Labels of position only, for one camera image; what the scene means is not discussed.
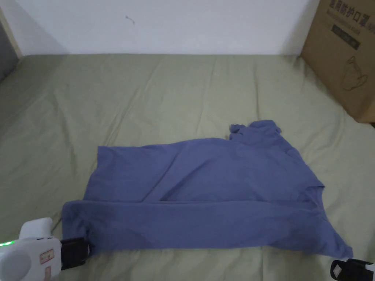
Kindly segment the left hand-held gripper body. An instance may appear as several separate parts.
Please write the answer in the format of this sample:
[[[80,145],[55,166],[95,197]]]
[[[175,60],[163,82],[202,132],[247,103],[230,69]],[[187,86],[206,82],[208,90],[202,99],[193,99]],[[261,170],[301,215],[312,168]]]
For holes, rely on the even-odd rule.
[[[52,219],[25,222],[17,240],[0,244],[2,281],[53,281],[61,271],[82,266],[89,258],[85,238],[52,236]]]

